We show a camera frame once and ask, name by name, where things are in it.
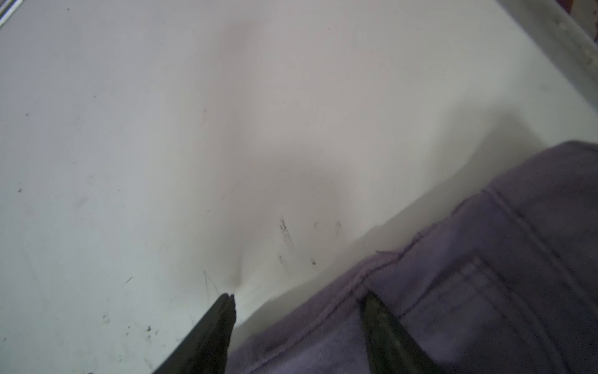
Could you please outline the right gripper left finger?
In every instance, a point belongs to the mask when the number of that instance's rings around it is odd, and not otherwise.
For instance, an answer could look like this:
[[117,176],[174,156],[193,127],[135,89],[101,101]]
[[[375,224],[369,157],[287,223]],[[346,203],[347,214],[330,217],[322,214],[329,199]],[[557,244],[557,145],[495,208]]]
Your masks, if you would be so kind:
[[220,295],[154,373],[224,373],[235,322],[235,297],[229,294]]

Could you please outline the purple trousers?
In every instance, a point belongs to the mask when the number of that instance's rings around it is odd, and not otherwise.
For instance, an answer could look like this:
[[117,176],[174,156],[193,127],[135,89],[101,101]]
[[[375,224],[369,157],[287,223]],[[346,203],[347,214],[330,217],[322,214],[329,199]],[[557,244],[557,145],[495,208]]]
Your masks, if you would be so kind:
[[368,293],[442,372],[595,373],[596,144],[562,143],[498,176],[249,338],[227,372],[369,372]]

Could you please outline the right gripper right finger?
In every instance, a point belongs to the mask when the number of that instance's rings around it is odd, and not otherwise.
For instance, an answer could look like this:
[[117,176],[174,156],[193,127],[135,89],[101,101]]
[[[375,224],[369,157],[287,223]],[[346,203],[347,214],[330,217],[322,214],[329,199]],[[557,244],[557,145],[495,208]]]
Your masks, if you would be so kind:
[[362,299],[360,316],[370,372],[442,372],[375,293]]

